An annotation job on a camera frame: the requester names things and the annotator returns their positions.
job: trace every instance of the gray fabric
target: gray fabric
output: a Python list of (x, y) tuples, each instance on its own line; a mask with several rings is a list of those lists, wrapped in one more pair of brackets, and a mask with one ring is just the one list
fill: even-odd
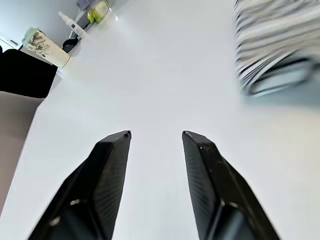
[(236, 71), (243, 92), (296, 86), (320, 62), (320, 1), (236, 0)]

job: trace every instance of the white table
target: white table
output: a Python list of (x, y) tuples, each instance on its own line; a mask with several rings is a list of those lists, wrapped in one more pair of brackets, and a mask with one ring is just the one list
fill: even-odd
[(38, 108), (0, 219), (26, 239), (64, 179), (132, 130), (113, 240), (196, 240), (181, 133), (206, 135), (284, 240), (320, 223), (320, 86), (247, 99), (234, 74), (232, 0), (128, 0), (90, 29)]

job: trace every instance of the white bottle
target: white bottle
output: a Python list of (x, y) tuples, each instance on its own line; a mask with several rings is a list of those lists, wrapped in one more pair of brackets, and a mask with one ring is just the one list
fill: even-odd
[(87, 36), (85, 30), (83, 30), (74, 20), (70, 17), (64, 15), (61, 11), (59, 11), (59, 16), (65, 21), (65, 23), (72, 29), (72, 31), (79, 36), (79, 38), (83, 39)]

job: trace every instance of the floral pattern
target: floral pattern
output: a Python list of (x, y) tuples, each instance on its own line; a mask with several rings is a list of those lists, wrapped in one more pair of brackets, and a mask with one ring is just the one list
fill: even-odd
[(46, 38), (44, 36), (45, 36), (45, 34), (43, 32), (38, 31), (32, 37), (31, 43), (28, 43), (26, 45), (26, 48), (29, 51), (31, 51), (31, 52), (33, 52), (43, 58), (46, 58), (46, 55), (48, 55), (47, 50), (50, 48), (50, 45), (46, 44)]

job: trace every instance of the wall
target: wall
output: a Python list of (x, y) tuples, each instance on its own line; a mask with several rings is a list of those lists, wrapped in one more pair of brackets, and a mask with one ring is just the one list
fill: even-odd
[(62, 11), (75, 18), (77, 0), (3, 0), (0, 3), (0, 33), (20, 43), (30, 28), (40, 28), (59, 46), (68, 39), (70, 29), (58, 15)]

